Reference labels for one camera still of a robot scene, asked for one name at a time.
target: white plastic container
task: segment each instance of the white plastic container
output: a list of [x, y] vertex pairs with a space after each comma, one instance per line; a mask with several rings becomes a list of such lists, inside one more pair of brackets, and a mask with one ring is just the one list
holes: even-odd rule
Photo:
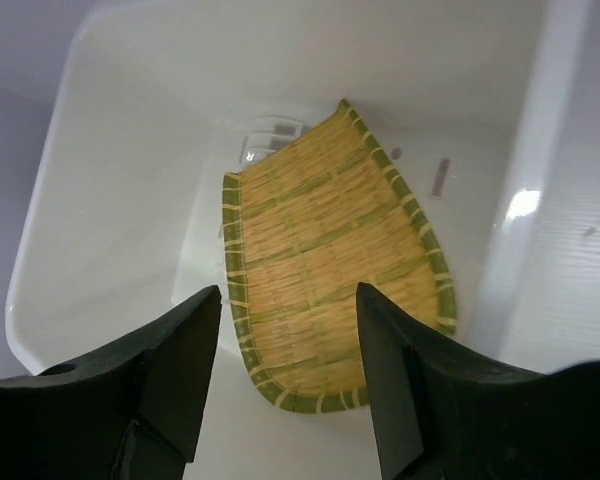
[[[595, 185], [578, 183], [575, 160], [551, 180], [590, 10], [600, 17], [600, 1], [198, 0], [94, 12], [71, 49], [12, 278], [13, 352], [35, 374], [206, 285], [224, 288], [223, 173], [243, 167], [245, 139], [270, 116], [315, 125], [346, 97], [393, 152], [442, 244], [459, 341], [545, 371], [599, 357], [600, 335], [578, 342], [586, 326], [551, 310], [570, 292], [568, 279], [554, 282], [563, 290], [551, 283], [565, 272], [564, 246], [580, 247], [565, 233], [572, 224], [550, 225], [556, 207], [545, 212], [541, 202], [568, 182]], [[445, 158], [444, 186], [432, 196]], [[586, 248], [597, 251], [600, 225], [583, 226]], [[534, 242], [543, 228], [553, 230]], [[532, 257], [548, 270], [534, 274]], [[576, 270], [567, 272], [574, 282]], [[540, 274], [548, 284], [529, 291]], [[529, 297], [542, 289], [548, 307]], [[571, 330], [555, 341], [562, 315]], [[187, 476], [379, 475], [368, 409], [273, 408], [248, 379], [224, 309]]]

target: bamboo basket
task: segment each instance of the bamboo basket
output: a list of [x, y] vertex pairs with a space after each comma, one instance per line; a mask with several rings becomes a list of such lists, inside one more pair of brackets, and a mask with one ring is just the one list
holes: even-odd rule
[[325, 413], [368, 403], [359, 282], [455, 331], [453, 283], [431, 225], [346, 100], [291, 145], [226, 174], [223, 233], [242, 356], [277, 407]]

